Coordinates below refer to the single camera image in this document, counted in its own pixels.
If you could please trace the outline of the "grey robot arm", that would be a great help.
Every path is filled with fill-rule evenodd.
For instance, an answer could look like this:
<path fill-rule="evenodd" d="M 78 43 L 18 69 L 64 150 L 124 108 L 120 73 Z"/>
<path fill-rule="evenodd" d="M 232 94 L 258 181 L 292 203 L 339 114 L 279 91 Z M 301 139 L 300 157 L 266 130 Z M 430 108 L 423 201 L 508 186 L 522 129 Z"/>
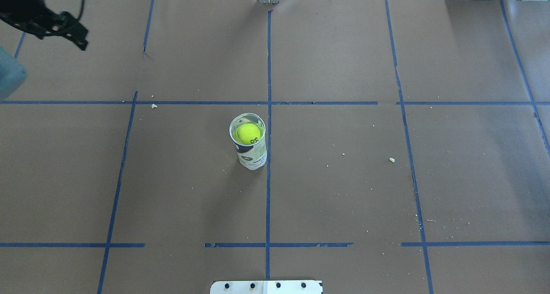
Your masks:
<path fill-rule="evenodd" d="M 1 16 L 13 24 L 29 22 L 41 15 L 45 9 L 44 0 L 0 0 Z M 3 47 L 0 48 L 0 98 L 4 100 L 10 96 L 27 78 L 25 67 L 9 54 Z"/>

